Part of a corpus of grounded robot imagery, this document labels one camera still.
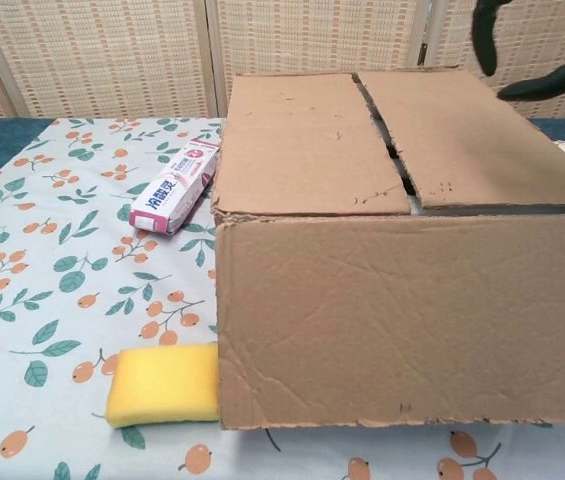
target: tablecloth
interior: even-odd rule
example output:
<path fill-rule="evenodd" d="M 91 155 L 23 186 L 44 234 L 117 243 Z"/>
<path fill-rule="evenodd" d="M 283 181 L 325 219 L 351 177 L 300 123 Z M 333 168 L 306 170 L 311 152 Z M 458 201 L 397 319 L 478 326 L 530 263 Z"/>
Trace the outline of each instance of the tablecloth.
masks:
<path fill-rule="evenodd" d="M 565 425 L 107 425 L 117 352 L 217 339 L 208 194 L 172 238 L 127 218 L 221 126 L 58 119 L 0 169 L 0 479 L 565 479 Z"/>

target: box lid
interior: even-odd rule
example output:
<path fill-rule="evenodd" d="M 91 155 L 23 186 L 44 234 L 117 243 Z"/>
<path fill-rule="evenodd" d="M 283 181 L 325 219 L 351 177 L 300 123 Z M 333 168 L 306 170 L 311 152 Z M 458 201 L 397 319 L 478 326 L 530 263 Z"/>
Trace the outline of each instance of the box lid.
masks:
<path fill-rule="evenodd" d="M 214 208 L 255 215 L 410 211 L 350 74 L 237 77 Z"/>
<path fill-rule="evenodd" d="M 468 72 L 359 77 L 424 208 L 565 205 L 565 153 Z"/>

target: sponge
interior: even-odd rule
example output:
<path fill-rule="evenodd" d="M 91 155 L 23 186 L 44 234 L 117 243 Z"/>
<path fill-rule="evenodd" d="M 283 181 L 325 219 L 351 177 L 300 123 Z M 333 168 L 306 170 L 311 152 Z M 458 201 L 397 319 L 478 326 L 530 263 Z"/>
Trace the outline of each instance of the sponge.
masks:
<path fill-rule="evenodd" d="M 109 425 L 218 419 L 217 344 L 120 352 L 106 405 Z"/>

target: white and pink package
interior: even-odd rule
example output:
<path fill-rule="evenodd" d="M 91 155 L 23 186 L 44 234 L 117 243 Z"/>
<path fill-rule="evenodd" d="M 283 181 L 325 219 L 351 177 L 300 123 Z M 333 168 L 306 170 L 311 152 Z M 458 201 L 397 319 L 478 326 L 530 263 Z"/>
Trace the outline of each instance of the white and pink package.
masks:
<path fill-rule="evenodd" d="M 211 181 L 219 149 L 213 143 L 189 141 L 135 199 L 129 223 L 173 235 Z"/>

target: fruit pattern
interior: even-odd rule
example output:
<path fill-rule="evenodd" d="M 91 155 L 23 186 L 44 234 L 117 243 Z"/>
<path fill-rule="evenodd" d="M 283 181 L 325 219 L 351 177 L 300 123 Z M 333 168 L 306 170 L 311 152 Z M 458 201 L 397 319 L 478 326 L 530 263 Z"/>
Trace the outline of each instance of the fruit pattern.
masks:
<path fill-rule="evenodd" d="M 217 341 L 208 192 L 174 237 L 128 215 L 188 139 L 218 140 L 219 123 L 59 119 L 0 169 L 0 478 L 565 478 L 559 427 L 108 427 L 121 350 Z M 530 473 L 509 461 L 513 434 L 540 452 Z"/>

